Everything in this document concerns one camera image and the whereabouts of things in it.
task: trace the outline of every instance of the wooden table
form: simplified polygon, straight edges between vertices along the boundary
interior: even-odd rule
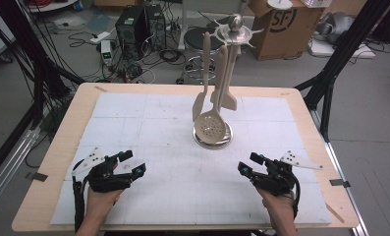
[[[83,84],[79,87],[67,114],[38,170],[48,175],[45,182],[33,181],[26,197],[13,221],[15,231],[73,231],[73,225],[50,225],[50,220],[56,207],[61,186],[69,165],[76,153],[80,138],[84,133],[88,119],[92,114],[99,95],[103,92],[123,93],[158,93],[158,94],[192,94],[202,90],[199,86],[169,86],[169,85],[113,85],[113,84]],[[324,228],[354,228],[359,224],[352,203],[342,186],[331,186],[329,180],[340,179],[333,166],[324,142],[311,119],[301,94],[294,88],[249,88],[231,87],[235,96],[262,96],[285,98],[306,148],[310,160],[322,164],[323,171],[314,171],[323,198],[330,211],[332,223],[329,225],[306,225],[301,227]],[[192,230],[195,226],[161,225],[115,225],[105,226],[110,230]]]

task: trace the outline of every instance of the metal utensil stand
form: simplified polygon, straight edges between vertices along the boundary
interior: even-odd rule
[[[244,20],[243,17],[240,14],[233,14],[228,21],[228,24],[220,25],[218,22],[215,21],[215,23],[218,25],[215,32],[211,34],[210,36],[214,36],[220,41],[222,41],[227,47],[228,47],[228,63],[226,64],[225,68],[225,76],[222,80],[222,85],[219,90],[219,93],[216,94],[219,96],[218,99],[218,110],[220,111],[220,108],[223,106],[224,108],[236,110],[235,107],[225,107],[223,105],[223,100],[225,95],[227,95],[228,87],[231,82],[232,78],[232,72],[234,71],[235,61],[237,60],[237,55],[239,50],[241,49],[241,45],[250,45],[250,40],[252,38],[252,35],[257,32],[262,32],[261,30],[255,30],[252,31],[244,26]],[[207,149],[222,149],[227,147],[234,138],[234,133],[231,128],[231,126],[225,121],[226,126],[226,134],[225,137],[222,139],[222,141],[210,144],[202,139],[200,139],[197,134],[195,133],[195,127],[193,128],[193,135],[195,138],[195,141],[203,148]]]

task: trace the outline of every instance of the stool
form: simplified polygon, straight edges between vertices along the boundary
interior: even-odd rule
[[[215,32],[214,28],[195,28],[189,29],[184,36],[185,47],[191,51],[194,51],[200,55],[192,57],[185,63],[183,68],[182,77],[176,80],[177,85],[182,85],[185,82],[184,76],[187,76],[191,79],[195,79],[203,82],[203,60],[201,54],[203,53],[203,35],[206,32],[213,34]],[[223,42],[212,36],[210,38],[210,54],[216,54],[223,45]],[[210,58],[209,66],[209,79],[213,79],[215,70],[215,61]]]

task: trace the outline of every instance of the spatula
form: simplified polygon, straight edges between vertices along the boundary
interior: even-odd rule
[[[194,106],[192,107],[193,121],[200,114],[201,109],[203,108],[204,98],[207,94],[207,87],[209,86],[209,65],[210,65],[210,35],[207,31],[203,37],[203,92],[200,92],[196,99]]]
[[[240,45],[229,46],[229,58],[227,67],[225,69],[225,76],[222,81],[215,81],[215,90],[219,89],[223,92],[222,96],[222,107],[230,110],[237,110],[237,98],[235,98],[229,91],[229,85],[232,79],[232,72],[234,71],[235,61],[238,55],[238,49]],[[215,100],[215,96],[218,95],[215,91],[210,97],[210,101]]]
[[[228,49],[222,45],[219,49],[218,62],[216,66],[216,78],[222,79],[228,61]],[[210,111],[200,114],[195,119],[195,133],[204,142],[216,144],[223,140],[226,135],[226,124],[219,114],[219,90],[216,90],[213,108]]]

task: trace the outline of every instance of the hand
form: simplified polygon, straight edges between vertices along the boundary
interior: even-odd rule
[[[87,190],[86,214],[77,235],[97,235],[112,206],[118,202],[123,192],[124,190],[97,193],[89,187]]]
[[[267,208],[270,215],[271,227],[278,236],[299,235],[294,223],[292,195],[273,196],[269,192],[256,188],[262,196],[262,204]]]

